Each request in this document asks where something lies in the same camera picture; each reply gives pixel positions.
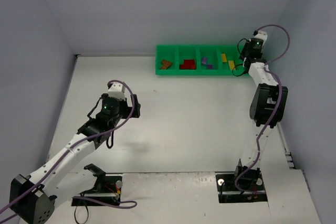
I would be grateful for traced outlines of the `yellow lego brick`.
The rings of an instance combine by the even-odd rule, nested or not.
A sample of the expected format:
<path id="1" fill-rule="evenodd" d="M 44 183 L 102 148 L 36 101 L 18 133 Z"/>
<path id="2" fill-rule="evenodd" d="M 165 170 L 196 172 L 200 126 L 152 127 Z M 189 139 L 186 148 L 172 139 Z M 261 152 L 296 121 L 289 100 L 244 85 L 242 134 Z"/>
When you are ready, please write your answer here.
<path id="1" fill-rule="evenodd" d="M 229 65 L 230 70 L 234 70 L 235 69 L 235 63 L 234 63 L 233 60 L 229 60 L 228 61 L 228 65 Z"/>

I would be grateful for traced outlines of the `yellow half-round lego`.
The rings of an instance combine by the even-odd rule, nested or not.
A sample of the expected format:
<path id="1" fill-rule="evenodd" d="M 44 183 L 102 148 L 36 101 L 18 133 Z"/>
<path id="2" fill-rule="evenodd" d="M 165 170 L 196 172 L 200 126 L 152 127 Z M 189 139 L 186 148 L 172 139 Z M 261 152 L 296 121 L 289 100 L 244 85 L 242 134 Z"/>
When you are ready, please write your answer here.
<path id="1" fill-rule="evenodd" d="M 227 62 L 226 54 L 221 54 L 221 60 L 222 62 Z"/>

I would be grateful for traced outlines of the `brown lego plate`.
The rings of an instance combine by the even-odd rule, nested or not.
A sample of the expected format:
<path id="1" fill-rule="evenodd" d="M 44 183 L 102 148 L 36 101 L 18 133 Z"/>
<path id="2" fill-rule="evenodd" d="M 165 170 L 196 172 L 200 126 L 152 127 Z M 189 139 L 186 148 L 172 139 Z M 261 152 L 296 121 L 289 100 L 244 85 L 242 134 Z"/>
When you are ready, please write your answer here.
<path id="1" fill-rule="evenodd" d="M 163 59 L 161 61 L 160 70 L 169 70 L 169 69 L 172 68 L 172 66 L 173 66 L 173 62 L 172 61 Z"/>

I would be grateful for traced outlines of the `red lego brick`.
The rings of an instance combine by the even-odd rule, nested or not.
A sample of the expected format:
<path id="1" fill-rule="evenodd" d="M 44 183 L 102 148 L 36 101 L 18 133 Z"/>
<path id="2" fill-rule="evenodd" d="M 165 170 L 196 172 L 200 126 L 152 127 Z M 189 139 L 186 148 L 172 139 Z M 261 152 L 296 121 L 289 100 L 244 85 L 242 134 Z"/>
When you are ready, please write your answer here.
<path id="1" fill-rule="evenodd" d="M 179 65 L 180 70 L 196 70 L 196 60 L 194 59 L 184 59 Z"/>

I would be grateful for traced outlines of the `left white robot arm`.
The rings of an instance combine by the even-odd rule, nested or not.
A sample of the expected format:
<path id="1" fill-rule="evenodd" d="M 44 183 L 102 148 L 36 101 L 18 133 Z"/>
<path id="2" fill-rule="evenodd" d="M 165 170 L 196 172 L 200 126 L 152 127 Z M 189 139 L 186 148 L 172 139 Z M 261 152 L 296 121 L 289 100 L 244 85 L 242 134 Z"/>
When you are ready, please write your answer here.
<path id="1" fill-rule="evenodd" d="M 71 170 L 101 145 L 114 138 L 114 132 L 130 118 L 140 117 L 140 103 L 131 94 L 126 98 L 102 94 L 100 112 L 89 117 L 72 140 L 41 168 L 11 182 L 9 208 L 27 223 L 45 223 L 65 201 L 87 191 L 99 192 L 106 184 L 106 173 L 94 164 L 79 173 Z"/>

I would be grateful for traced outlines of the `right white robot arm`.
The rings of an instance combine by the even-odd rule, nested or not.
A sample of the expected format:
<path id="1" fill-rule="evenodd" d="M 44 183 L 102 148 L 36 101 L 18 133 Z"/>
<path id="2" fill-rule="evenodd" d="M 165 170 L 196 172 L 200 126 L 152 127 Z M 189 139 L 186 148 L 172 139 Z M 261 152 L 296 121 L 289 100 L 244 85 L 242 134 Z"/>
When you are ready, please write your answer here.
<path id="1" fill-rule="evenodd" d="M 253 128 L 257 131 L 253 143 L 239 160 L 236 168 L 237 180 L 254 180 L 260 174 L 260 163 L 266 141 L 274 127 L 282 120 L 288 96 L 288 88 L 281 84 L 262 58 L 266 37 L 256 35 L 246 41 L 240 58 L 246 73 L 253 79 L 256 92 L 249 109 Z"/>

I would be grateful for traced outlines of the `green compartment bin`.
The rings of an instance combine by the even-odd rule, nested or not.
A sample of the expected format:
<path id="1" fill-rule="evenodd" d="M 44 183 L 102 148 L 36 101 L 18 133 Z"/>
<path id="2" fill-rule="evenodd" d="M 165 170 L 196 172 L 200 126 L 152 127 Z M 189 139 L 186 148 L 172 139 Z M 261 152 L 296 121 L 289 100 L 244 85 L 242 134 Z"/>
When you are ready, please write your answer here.
<path id="1" fill-rule="evenodd" d="M 158 76 L 233 76 L 243 72 L 239 51 L 243 45 L 157 45 L 155 55 L 155 74 Z M 226 54 L 227 62 L 222 62 L 221 54 Z M 201 58 L 207 57 L 213 69 L 201 65 Z M 169 70 L 160 70 L 163 59 L 173 62 Z M 196 70 L 180 70 L 184 59 L 196 60 Z M 228 61 L 233 60 L 235 69 L 230 70 Z"/>

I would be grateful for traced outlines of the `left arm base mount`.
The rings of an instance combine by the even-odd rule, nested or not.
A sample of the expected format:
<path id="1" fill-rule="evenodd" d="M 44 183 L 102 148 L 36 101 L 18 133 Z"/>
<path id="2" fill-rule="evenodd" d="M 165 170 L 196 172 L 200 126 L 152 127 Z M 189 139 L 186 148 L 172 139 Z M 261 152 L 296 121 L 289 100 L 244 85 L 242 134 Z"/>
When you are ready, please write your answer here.
<path id="1" fill-rule="evenodd" d="M 95 184 L 91 189 L 81 192 L 79 197 L 87 197 L 106 204 L 119 206 L 121 201 L 122 175 L 109 174 L 94 164 L 84 167 L 95 177 Z"/>

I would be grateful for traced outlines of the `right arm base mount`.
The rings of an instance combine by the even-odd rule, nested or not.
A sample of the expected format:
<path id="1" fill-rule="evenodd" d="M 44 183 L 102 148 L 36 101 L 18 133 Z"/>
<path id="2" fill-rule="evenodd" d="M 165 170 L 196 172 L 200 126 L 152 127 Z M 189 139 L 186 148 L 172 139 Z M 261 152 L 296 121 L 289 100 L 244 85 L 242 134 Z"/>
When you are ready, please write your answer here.
<path id="1" fill-rule="evenodd" d="M 241 161 L 233 172 L 215 174 L 220 204 L 267 202 L 268 197 L 259 168 L 248 169 Z"/>

